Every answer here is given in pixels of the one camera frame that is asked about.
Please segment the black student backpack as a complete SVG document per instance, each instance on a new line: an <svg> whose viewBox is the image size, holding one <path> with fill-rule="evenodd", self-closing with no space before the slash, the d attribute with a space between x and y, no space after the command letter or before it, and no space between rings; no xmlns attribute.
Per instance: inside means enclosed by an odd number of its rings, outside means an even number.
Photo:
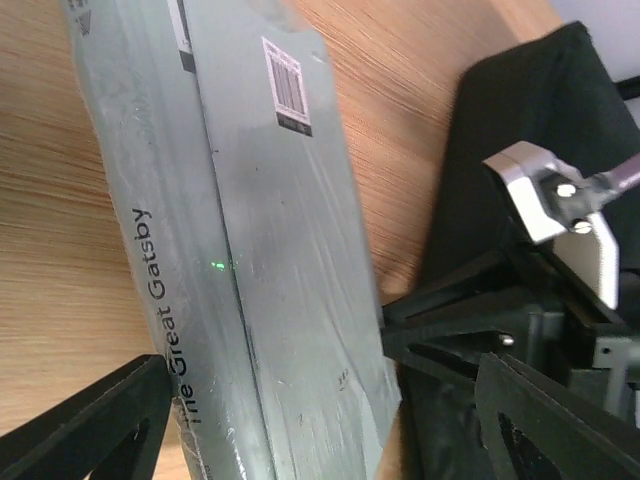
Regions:
<svg viewBox="0 0 640 480"><path fill-rule="evenodd" d="M639 131L580 22L463 75L384 308L425 479L639 475Z"/></svg>

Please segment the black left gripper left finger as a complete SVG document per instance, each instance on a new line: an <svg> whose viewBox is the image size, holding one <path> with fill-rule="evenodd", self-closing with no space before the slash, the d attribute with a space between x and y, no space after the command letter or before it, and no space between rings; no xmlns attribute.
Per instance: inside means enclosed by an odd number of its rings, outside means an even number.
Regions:
<svg viewBox="0 0 640 480"><path fill-rule="evenodd" d="M150 479L172 383L141 355L1 437L3 479Z"/></svg>

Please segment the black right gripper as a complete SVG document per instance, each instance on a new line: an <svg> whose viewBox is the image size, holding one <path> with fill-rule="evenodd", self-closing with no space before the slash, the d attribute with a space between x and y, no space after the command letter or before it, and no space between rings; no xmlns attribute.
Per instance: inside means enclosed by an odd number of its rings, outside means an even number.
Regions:
<svg viewBox="0 0 640 480"><path fill-rule="evenodd" d="M619 272L618 307L606 306L548 248L489 252L383 307L406 320L517 283L551 312L550 345L537 367L573 394L623 420L639 418L639 270ZM530 358L528 322L445 322L382 329L386 357L441 380L474 380L485 354Z"/></svg>

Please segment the grey Great Gatsby book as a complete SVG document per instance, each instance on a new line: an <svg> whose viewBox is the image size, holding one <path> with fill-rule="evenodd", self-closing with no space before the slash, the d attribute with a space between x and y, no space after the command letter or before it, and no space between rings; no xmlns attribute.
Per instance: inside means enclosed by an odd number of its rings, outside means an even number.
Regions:
<svg viewBox="0 0 640 480"><path fill-rule="evenodd" d="M65 1L195 479L371 479L400 395L321 35L287 1Z"/></svg>

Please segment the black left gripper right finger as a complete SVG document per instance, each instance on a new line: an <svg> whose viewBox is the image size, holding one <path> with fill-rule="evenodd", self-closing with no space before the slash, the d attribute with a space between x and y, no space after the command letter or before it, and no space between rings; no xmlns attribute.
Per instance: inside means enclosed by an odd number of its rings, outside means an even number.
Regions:
<svg viewBox="0 0 640 480"><path fill-rule="evenodd" d="M498 479L639 477L637 428L513 357L481 357L475 400Z"/></svg>

